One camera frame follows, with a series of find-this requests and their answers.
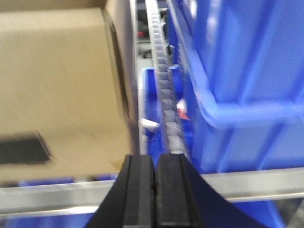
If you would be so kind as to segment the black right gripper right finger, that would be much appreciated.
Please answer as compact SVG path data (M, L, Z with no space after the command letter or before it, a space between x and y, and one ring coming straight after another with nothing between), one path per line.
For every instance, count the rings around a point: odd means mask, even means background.
M158 228L281 228L270 200L231 203L183 154L161 154L155 171Z

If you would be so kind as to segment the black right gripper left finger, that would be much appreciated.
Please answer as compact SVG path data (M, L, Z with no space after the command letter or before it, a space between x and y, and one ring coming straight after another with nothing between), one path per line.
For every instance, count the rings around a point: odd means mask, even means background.
M89 228L155 227L154 166L149 155L126 155L116 181Z

